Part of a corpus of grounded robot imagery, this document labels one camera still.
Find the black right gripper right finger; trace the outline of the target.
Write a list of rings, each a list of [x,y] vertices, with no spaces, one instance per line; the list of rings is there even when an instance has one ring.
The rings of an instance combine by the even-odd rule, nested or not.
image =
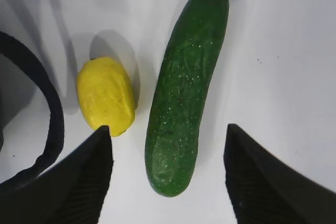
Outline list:
[[[225,184],[238,223],[335,223],[335,193],[227,126]]]

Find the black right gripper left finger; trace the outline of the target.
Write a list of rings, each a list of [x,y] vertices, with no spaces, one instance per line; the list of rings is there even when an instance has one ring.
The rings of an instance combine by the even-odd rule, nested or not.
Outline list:
[[[102,126],[32,182],[1,193],[1,223],[98,223],[112,168],[111,137]]]

